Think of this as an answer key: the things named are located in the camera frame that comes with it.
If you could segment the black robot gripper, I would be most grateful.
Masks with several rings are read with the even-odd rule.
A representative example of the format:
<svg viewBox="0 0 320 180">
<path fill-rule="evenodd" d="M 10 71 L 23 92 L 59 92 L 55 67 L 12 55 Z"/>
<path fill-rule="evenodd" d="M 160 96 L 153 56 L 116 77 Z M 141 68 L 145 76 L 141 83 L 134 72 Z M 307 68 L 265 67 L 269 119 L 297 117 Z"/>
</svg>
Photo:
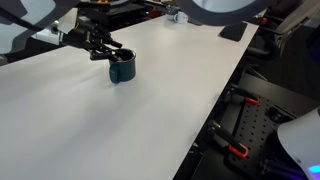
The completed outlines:
<svg viewBox="0 0 320 180">
<path fill-rule="evenodd" d="M 116 61 L 117 57 L 111 51 L 99 52 L 96 49 L 99 48 L 98 43 L 102 45 L 111 45 L 116 48 L 121 48 L 122 44 L 115 41 L 110 34 L 104 32 L 99 26 L 77 26 L 72 29 L 68 34 L 63 34 L 61 38 L 63 45 L 72 46 L 79 49 L 85 49 L 90 52 L 90 59 L 96 60 L 111 60 Z"/>
</svg>

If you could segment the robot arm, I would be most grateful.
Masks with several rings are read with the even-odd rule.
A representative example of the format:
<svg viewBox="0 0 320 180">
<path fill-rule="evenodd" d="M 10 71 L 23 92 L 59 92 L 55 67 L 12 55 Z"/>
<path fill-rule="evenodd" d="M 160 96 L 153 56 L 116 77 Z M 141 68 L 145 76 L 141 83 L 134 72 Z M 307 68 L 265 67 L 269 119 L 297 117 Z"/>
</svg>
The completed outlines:
<svg viewBox="0 0 320 180">
<path fill-rule="evenodd" d="M 91 3 L 83 0 L 0 0 L 0 54 L 25 48 L 26 40 L 43 31 L 74 8 L 111 9 L 135 0 Z M 175 0 L 188 17 L 209 26 L 225 26 L 245 21 L 268 8 L 274 0 Z M 114 59 L 121 45 L 110 35 L 90 28 L 71 28 L 62 33 L 62 43 L 82 48 L 92 60 Z"/>
</svg>

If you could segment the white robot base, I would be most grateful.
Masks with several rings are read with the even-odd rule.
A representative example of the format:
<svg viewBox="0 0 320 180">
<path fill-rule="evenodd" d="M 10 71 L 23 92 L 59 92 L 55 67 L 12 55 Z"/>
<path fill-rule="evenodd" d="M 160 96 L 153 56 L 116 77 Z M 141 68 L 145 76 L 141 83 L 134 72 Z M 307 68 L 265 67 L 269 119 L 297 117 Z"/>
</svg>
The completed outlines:
<svg viewBox="0 0 320 180">
<path fill-rule="evenodd" d="M 309 180 L 320 180 L 320 108 L 277 129 L 280 144 Z"/>
</svg>

